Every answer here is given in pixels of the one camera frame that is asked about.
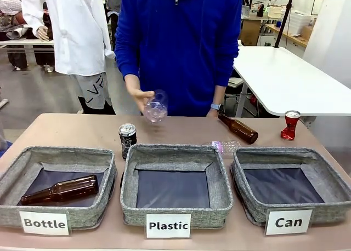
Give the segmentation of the person's right hand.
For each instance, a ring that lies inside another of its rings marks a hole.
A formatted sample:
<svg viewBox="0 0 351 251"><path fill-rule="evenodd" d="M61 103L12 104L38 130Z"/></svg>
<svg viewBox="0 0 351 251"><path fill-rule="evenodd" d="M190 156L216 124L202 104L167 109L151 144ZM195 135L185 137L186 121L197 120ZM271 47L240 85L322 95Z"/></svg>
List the person's right hand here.
<svg viewBox="0 0 351 251"><path fill-rule="evenodd" d="M134 99L136 105L141 112L144 111L145 105L150 101L151 98L155 96L154 91L144 92L140 89L139 83L127 82L126 83L127 91L130 96Z"/></svg>

